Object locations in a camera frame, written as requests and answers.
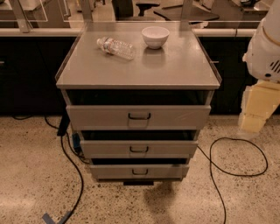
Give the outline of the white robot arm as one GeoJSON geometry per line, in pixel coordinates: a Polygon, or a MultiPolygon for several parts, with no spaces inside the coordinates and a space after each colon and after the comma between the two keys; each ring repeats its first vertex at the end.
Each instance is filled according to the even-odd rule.
{"type": "Polygon", "coordinates": [[[280,104],[280,0],[270,6],[242,60],[257,83],[243,92],[239,128],[258,133],[280,104]]]}

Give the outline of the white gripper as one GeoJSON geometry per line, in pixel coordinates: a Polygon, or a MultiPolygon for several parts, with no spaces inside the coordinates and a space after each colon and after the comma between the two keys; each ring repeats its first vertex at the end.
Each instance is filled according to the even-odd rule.
{"type": "Polygon", "coordinates": [[[261,21],[242,60],[259,81],[243,92],[238,125],[241,131],[258,133],[280,105],[280,27],[276,22],[261,21]]]}

